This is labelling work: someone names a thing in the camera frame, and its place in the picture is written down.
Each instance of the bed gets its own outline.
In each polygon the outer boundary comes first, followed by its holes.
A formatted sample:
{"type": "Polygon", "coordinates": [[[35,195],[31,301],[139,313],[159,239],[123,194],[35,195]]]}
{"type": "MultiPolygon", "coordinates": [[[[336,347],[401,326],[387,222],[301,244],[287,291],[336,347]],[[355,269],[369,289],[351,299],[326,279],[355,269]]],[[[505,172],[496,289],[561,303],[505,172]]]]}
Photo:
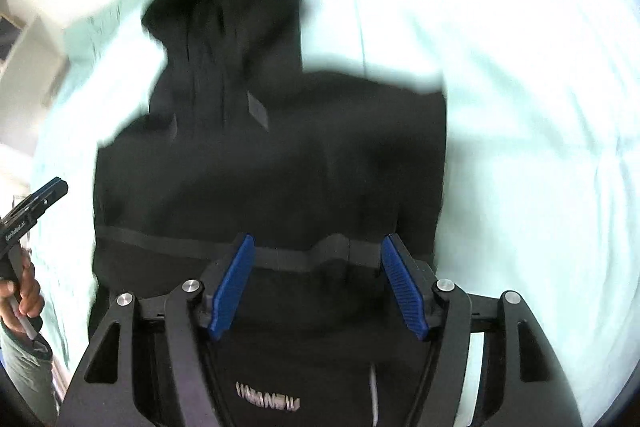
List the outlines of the bed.
{"type": "MultiPolygon", "coordinates": [[[[70,70],[32,185],[68,196],[32,237],[45,336],[73,371],[87,345],[97,147],[147,109],[165,65],[151,0],[108,0],[65,33],[70,70]]],[[[640,0],[305,0],[305,68],[444,86],[449,123],[440,277],[520,292],[558,354],[586,426],[640,360],[640,0]]],[[[474,335],[456,424],[470,422],[474,335]]]]}

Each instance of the black hoodie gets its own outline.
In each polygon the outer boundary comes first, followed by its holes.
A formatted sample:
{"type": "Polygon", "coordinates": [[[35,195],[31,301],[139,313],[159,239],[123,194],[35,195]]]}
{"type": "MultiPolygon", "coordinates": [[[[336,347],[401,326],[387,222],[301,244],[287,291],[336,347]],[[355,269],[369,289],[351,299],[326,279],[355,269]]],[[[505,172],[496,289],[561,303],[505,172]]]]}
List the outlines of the black hoodie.
{"type": "MultiPolygon", "coordinates": [[[[168,65],[149,115],[99,150],[95,173],[94,271],[112,294],[161,295],[197,279],[208,263],[118,239],[123,229],[219,243],[250,233],[259,247],[300,256],[332,234],[378,243],[398,232],[414,257],[432,259],[446,143],[442,93],[416,94],[332,71],[303,72],[300,5],[301,0],[155,0],[148,8],[143,25],[166,47],[168,65]]],[[[354,277],[353,267],[341,263],[304,274],[254,269],[228,333],[234,346],[246,349],[234,355],[229,343],[219,347],[228,362],[221,370],[231,386],[227,398],[235,399],[236,381],[291,396],[316,396],[320,386],[335,406],[331,425],[371,425],[370,401],[362,405],[363,419],[359,397],[369,399],[369,363],[383,367],[386,358],[399,357],[399,366],[380,375],[381,381],[404,375],[398,377],[402,382],[390,381],[388,392],[381,390],[396,412],[387,407],[387,422],[379,425],[396,425],[408,407],[408,390],[417,386],[421,367],[412,366],[420,365],[424,352],[417,344],[414,354],[399,347],[411,340],[389,304],[386,279],[377,267],[365,272],[354,277]],[[390,323],[400,325],[399,336],[388,336],[390,323]],[[354,325],[351,333],[345,333],[346,325],[354,325]],[[369,349],[363,346],[375,337],[371,331],[380,335],[369,349]],[[312,336],[304,342],[293,338],[320,373],[300,371],[286,355],[290,349],[283,351],[291,346],[292,332],[312,336]],[[327,349],[338,338],[341,346],[353,340],[343,353],[329,350],[340,361],[339,371],[349,373],[345,360],[355,361],[358,369],[350,377],[322,373],[327,349]],[[261,349],[272,360],[288,360],[290,369],[278,362],[271,371],[261,349]],[[237,380],[236,370],[251,380],[250,369],[238,360],[251,360],[251,367],[267,364],[255,375],[260,384],[237,380]],[[296,387],[265,377],[277,374],[311,382],[316,375],[317,381],[305,391],[302,382],[296,387]],[[352,389],[346,383],[352,377],[366,384],[353,391],[358,397],[343,392],[352,389]],[[340,416],[341,403],[353,415],[340,416]]],[[[239,427],[324,425],[318,414],[326,400],[313,406],[311,401],[306,398],[306,421],[302,413],[281,417],[273,411],[265,414],[275,417],[258,420],[246,401],[234,415],[239,427]]]]}

